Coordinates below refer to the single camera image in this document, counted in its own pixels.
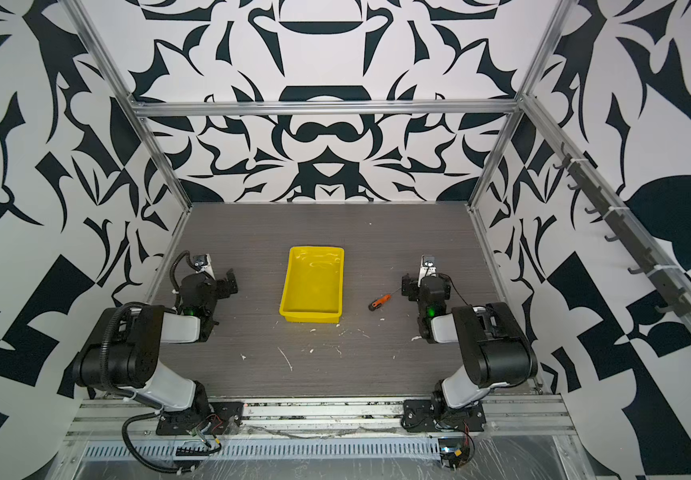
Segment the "orange black screwdriver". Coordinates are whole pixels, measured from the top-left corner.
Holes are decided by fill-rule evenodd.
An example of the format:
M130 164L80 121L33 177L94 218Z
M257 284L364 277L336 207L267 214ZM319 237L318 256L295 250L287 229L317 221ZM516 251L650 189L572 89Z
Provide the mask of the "orange black screwdriver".
M391 294L385 294L375 299L375 301L369 303L369 311L375 311L377 309L383 308L383 306L385 306L385 303L391 300L391 297L393 297Z

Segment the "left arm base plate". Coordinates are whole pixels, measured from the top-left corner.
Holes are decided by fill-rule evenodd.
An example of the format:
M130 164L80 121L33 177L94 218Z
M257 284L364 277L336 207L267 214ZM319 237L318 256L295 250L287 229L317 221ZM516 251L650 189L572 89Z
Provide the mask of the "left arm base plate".
M204 435L227 434L241 426L244 403L240 401L210 402L197 411L195 407L179 412L164 412L155 433L159 436L186 435L198 429Z

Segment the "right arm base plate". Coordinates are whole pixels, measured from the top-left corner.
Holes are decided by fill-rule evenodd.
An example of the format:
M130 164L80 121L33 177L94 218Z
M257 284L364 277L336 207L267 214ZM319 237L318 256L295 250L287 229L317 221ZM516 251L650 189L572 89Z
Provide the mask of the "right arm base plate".
M403 401L401 428L411 433L458 431L477 433L485 431L487 418L481 404L449 409L433 400L409 399Z

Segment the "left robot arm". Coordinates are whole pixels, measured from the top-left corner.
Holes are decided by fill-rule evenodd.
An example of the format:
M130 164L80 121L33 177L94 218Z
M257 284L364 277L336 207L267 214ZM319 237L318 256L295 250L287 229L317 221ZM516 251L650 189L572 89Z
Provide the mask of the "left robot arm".
M79 387L136 401L163 415L177 433L213 418L205 387L160 360L163 344L209 340L220 300L238 292L233 270L214 277L207 268L186 276L175 288L175 306L129 302L105 309L71 365Z

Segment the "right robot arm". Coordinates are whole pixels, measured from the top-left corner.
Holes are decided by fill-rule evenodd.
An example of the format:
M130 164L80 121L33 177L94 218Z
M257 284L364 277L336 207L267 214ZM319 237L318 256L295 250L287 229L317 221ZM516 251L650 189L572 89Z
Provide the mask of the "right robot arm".
M449 309L457 290L445 274L401 278L401 295L417 304L419 336L430 344L455 344L463 364L439 381L431 397L437 424L479 404L497 389L515 388L537 375L537 356L503 302Z

